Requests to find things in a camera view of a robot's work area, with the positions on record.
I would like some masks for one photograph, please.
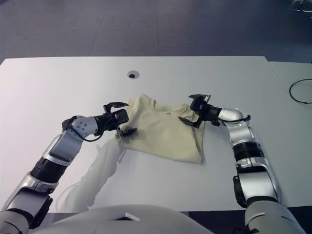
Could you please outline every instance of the folded shirt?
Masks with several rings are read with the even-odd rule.
[[[178,118],[192,122],[198,119],[189,105],[168,106],[146,95],[128,104],[129,121],[120,128],[137,128],[137,131],[118,140],[123,147],[172,160],[201,163],[204,122],[197,129]]]

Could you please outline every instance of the floor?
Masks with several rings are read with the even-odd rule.
[[[0,0],[0,63],[51,56],[265,56],[311,62],[291,0]]]

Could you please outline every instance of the black cable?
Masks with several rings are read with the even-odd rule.
[[[235,123],[235,122],[240,122],[240,121],[249,121],[250,120],[250,115],[247,115],[246,118],[241,118],[241,119],[237,119],[237,120],[224,120],[221,118],[218,118],[220,121],[225,122],[225,123]]]
[[[295,100],[296,102],[300,102],[300,103],[303,103],[303,104],[312,104],[312,102],[299,101],[299,100],[295,99],[295,98],[293,97],[293,95],[292,95],[292,87],[293,87],[295,84],[297,84],[297,83],[299,83],[299,82],[301,82],[301,81],[305,81],[305,80],[312,80],[312,79],[301,79],[301,80],[298,80],[298,81],[296,81],[295,83],[293,83],[293,84],[289,87],[289,95],[290,95],[291,98],[292,98],[293,100]]]
[[[104,127],[103,127],[104,130],[105,130],[105,127],[106,127],[107,123],[110,122],[110,121],[112,121],[112,119],[109,119],[108,121],[106,121],[106,123],[104,124]],[[103,136],[103,134],[104,134],[104,131],[103,131],[103,132],[101,133],[101,135],[100,135],[98,138],[95,138],[95,139],[93,139],[93,140],[88,140],[88,139],[84,138],[82,135],[80,135],[80,133],[77,132],[76,129],[73,128],[73,126],[72,126],[72,121],[69,121],[69,122],[68,122],[68,124],[67,124],[67,126],[66,126],[66,129],[72,130],[74,133],[77,134],[77,136],[78,136],[80,139],[82,139],[82,140],[84,140],[84,141],[87,141],[87,142],[96,141],[96,140],[100,139],[100,138]]]
[[[19,234],[23,234],[23,232],[17,226],[15,226],[13,223],[10,223],[8,221],[4,221],[4,222],[8,223],[8,224],[11,224],[13,227],[15,227],[18,230]]]

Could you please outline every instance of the beige t-shirt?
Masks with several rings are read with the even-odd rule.
[[[128,104],[129,121],[120,128],[137,128],[137,132],[119,139],[123,147],[172,160],[201,163],[204,122],[197,129],[179,120],[178,117],[197,120],[198,116],[187,104],[168,106],[143,94]]]

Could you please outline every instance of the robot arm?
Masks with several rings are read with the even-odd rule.
[[[74,116],[62,123],[62,134],[53,139],[32,171],[28,172],[6,201],[0,213],[0,233],[27,233],[38,227],[46,216],[52,198],[49,196],[60,177],[80,151],[83,141],[95,141],[104,131],[117,130],[119,137],[130,135],[136,129],[122,132],[119,125],[126,123],[124,109],[111,113],[111,108],[127,106],[113,102],[104,105],[105,113],[95,117]],[[87,140],[94,134],[98,138]]]
[[[233,177],[238,204],[245,212],[246,233],[304,234],[292,213],[282,203],[282,192],[269,161],[252,128],[250,116],[236,110],[222,109],[208,104],[210,95],[191,95],[190,108],[199,117],[197,122],[180,118],[187,125],[198,128],[202,121],[214,126],[220,122],[228,129],[237,175]]]

